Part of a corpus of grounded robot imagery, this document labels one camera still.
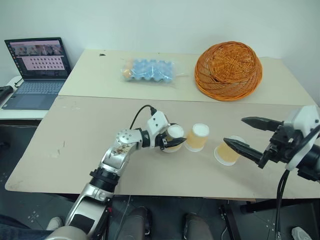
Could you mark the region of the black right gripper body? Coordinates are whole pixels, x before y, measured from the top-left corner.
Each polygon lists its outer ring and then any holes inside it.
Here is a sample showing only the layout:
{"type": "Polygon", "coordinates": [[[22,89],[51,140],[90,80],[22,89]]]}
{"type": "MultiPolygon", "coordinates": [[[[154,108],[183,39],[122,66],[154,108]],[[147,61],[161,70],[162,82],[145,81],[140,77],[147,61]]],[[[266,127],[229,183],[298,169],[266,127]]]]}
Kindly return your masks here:
{"type": "Polygon", "coordinates": [[[300,143],[300,130],[291,126],[279,125],[269,140],[269,145],[263,152],[258,162],[258,167],[263,169],[268,161],[274,163],[289,163],[294,148],[300,143]]]}

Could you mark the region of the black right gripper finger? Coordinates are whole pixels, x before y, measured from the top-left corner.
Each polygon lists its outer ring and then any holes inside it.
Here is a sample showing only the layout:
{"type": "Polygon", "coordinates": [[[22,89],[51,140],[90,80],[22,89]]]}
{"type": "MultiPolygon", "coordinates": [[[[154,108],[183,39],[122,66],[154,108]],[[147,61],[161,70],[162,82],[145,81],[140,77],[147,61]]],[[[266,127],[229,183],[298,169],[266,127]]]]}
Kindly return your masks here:
{"type": "Polygon", "coordinates": [[[260,164],[260,161],[263,158],[263,154],[261,152],[251,148],[248,144],[236,139],[225,137],[223,141],[237,154],[255,162],[257,165],[260,164]]]}
{"type": "Polygon", "coordinates": [[[275,132],[279,126],[283,125],[283,121],[277,121],[264,117],[249,116],[241,119],[245,124],[262,131],[275,132]]]}

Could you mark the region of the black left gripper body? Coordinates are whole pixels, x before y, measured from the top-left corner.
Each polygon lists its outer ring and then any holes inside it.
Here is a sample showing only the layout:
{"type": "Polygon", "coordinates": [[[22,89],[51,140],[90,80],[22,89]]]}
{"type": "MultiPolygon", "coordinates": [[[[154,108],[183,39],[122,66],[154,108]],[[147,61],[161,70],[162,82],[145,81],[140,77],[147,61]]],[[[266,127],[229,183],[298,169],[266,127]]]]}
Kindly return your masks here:
{"type": "Polygon", "coordinates": [[[164,150],[168,147],[167,132],[159,133],[154,140],[154,146],[164,150]]]}

